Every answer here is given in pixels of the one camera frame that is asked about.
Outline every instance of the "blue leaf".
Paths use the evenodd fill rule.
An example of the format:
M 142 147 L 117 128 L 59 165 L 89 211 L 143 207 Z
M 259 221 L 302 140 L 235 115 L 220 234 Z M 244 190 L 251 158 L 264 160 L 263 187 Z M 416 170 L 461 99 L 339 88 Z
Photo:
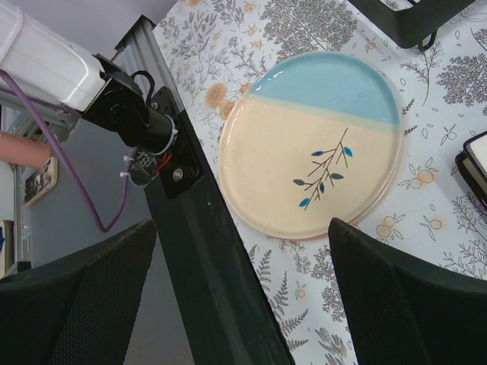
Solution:
M 343 150 L 347 156 L 353 157 L 353 153 L 352 153 L 352 150 L 350 148 L 344 147 Z
M 310 201 L 309 198 L 305 198 L 305 199 L 303 199 L 303 201 L 301 203 L 299 203 L 299 206 L 305 207 L 309 201 Z

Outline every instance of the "painted leaf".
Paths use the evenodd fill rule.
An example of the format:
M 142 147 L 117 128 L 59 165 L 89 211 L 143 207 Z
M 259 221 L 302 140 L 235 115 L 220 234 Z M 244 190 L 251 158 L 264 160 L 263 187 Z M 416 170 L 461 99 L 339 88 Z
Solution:
M 353 153 L 352 153 L 352 150 L 350 148 L 344 147 L 343 150 L 347 156 L 353 157 Z
M 310 199 L 309 198 L 305 198 L 301 201 L 301 203 L 299 203 L 299 206 L 300 207 L 305 207 L 307 205 L 307 203 L 310 202 Z
M 398 230 L 393 230 L 393 232 L 396 234 L 397 238 L 399 238 L 400 240 L 404 240 L 403 235 Z

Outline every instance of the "round plate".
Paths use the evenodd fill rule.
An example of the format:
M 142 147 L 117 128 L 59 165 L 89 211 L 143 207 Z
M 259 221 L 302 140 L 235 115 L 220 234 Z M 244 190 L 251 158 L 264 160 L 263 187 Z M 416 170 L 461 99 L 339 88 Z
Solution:
M 292 57 L 242 96 L 221 134 L 228 204 L 270 236 L 327 234 L 377 203 L 403 140 L 394 92 L 375 68 L 334 52 Z

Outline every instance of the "black object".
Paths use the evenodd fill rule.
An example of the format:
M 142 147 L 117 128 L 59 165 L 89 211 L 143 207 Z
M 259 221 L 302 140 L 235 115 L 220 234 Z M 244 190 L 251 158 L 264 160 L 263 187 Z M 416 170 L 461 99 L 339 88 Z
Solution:
M 293 364 L 186 111 L 177 120 L 201 176 L 177 198 L 164 193 L 164 176 L 145 194 L 194 361 Z
M 394 11 L 380 0 L 350 0 L 372 23 L 377 25 L 399 47 L 431 47 L 439 27 L 475 0 L 409 0 L 412 7 Z M 423 40 L 430 37 L 428 43 Z
M 477 139 L 487 139 L 487 132 L 469 139 L 463 144 L 463 151 L 455 157 L 455 164 L 458 171 L 468 186 L 472 189 L 473 194 L 479 202 L 487 209 L 487 171 L 479 161 L 479 158 L 473 153 L 470 144 Z
M 106 84 L 83 113 L 83 119 L 117 132 L 130 147 L 151 154 L 162 152 L 173 135 L 171 120 L 147 105 L 142 91 L 132 78 L 136 75 L 151 77 L 150 74 L 137 71 L 131 77 L 103 56 L 96 55 L 96 58 L 105 70 L 102 76 Z
M 176 198 L 181 192 L 186 191 L 202 175 L 195 156 L 195 152 L 189 143 L 186 127 L 179 121 L 176 102 L 169 88 L 162 87 L 151 99 L 151 104 L 156 106 L 156 111 L 173 118 L 177 133 L 177 139 L 170 149 L 173 158 L 159 173 L 164 186 L 164 192 L 168 198 Z M 180 179 L 174 179 L 174 171 L 182 173 Z
M 331 256 L 360 365 L 485 364 L 487 282 L 333 219 Z
M 123 364 L 156 233 L 144 221 L 0 280 L 2 363 Z

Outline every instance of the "table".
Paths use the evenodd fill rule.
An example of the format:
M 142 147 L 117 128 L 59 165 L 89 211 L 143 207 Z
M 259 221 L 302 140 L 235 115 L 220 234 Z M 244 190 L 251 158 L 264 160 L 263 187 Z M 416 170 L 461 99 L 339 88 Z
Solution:
M 389 192 L 358 228 L 483 279 L 487 212 L 454 158 L 485 130 L 485 3 L 446 23 L 425 54 L 397 47 L 349 3 L 321 0 L 183 0 L 154 35 L 214 173 L 225 119 L 276 62 L 326 50 L 375 65 L 397 92 L 404 148 Z M 278 240 L 233 217 L 296 363 L 356 363 L 327 240 Z

